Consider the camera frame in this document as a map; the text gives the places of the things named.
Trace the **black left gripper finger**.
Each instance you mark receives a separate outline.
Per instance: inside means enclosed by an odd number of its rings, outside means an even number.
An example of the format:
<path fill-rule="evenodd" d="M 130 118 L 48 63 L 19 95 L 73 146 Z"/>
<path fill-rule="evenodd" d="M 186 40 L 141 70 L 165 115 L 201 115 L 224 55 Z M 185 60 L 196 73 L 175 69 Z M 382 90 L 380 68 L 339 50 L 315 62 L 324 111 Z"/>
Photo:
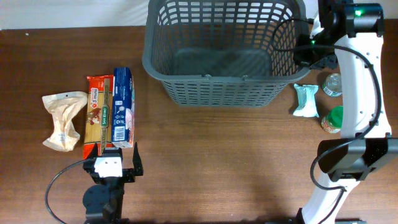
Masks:
<path fill-rule="evenodd" d="M 132 163 L 135 170 L 142 170 L 142 161 L 139 155 L 137 142 L 134 143 Z"/>
<path fill-rule="evenodd" d="M 88 158 L 89 159 L 98 157 L 98 143 L 97 142 L 95 142 L 93 144 L 90 144 L 88 146 L 88 149 L 89 149 L 89 151 L 88 151 Z"/>

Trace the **orange spaghetti packet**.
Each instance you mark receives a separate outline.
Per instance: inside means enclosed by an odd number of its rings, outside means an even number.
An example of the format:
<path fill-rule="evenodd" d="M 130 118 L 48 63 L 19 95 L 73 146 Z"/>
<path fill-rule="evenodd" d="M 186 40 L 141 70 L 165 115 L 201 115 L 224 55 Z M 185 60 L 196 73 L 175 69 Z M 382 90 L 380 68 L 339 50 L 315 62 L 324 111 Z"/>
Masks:
<path fill-rule="evenodd" d="M 111 121 L 113 106 L 114 75 L 87 77 L 88 107 L 86 112 L 86 128 L 83 145 L 83 158 L 88 158 L 88 146 L 98 143 L 98 155 L 102 155 L 106 147 L 112 147 Z"/>

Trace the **beige paper pouch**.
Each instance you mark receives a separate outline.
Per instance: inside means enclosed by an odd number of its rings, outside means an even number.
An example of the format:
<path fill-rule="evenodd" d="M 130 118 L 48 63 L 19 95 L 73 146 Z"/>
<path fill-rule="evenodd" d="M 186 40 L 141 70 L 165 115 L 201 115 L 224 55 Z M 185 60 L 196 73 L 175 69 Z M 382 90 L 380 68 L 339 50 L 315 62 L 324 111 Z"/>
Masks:
<path fill-rule="evenodd" d="M 72 119 L 87 104 L 88 94 L 71 91 L 42 97 L 45 109 L 52 115 L 53 133 L 42 144 L 56 151 L 72 151 L 80 140 Z"/>

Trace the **blue cardboard food box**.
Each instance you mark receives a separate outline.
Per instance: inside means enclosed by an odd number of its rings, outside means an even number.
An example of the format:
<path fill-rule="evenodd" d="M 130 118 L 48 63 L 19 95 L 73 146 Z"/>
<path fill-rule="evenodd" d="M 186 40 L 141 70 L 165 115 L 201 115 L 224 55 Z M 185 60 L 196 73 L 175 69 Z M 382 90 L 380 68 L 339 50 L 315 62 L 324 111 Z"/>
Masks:
<path fill-rule="evenodd" d="M 134 79 L 128 67 L 114 69 L 111 142 L 114 146 L 134 147 Z"/>

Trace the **grey plastic shopping basket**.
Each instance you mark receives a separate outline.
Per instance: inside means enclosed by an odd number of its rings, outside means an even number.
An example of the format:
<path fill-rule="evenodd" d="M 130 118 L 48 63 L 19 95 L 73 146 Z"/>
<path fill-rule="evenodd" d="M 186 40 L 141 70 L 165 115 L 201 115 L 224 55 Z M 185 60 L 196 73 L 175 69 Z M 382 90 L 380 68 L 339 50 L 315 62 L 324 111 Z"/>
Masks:
<path fill-rule="evenodd" d="M 309 70 L 303 0 L 150 0 L 143 66 L 181 106 L 262 107 Z"/>

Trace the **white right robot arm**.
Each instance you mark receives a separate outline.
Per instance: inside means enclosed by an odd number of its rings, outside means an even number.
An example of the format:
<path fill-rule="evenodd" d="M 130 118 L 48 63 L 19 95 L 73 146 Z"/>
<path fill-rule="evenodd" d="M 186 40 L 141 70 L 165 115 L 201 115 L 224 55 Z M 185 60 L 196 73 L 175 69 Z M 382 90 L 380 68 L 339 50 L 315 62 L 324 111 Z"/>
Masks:
<path fill-rule="evenodd" d="M 319 1 L 312 32 L 295 48 L 296 63 L 326 67 L 336 57 L 341 72 L 343 120 L 339 139 L 318 146 L 321 169 L 315 190 L 297 223 L 334 223 L 349 193 L 370 173 L 397 157 L 382 99 L 381 52 L 384 13 L 378 3 Z"/>

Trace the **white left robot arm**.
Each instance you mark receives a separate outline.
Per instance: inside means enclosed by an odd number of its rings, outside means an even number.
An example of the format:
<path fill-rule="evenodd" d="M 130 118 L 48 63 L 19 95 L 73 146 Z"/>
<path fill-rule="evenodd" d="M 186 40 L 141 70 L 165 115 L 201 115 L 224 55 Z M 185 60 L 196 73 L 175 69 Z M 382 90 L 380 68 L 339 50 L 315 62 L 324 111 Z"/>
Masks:
<path fill-rule="evenodd" d="M 83 163 L 83 169 L 94 181 L 83 195 L 86 208 L 86 223 L 129 223 L 122 217 L 124 185 L 133 183 L 144 174 L 137 144 L 134 145 L 133 167 L 123 167 L 123 152 L 120 147 L 107 147 L 102 155 L 95 145 Z"/>

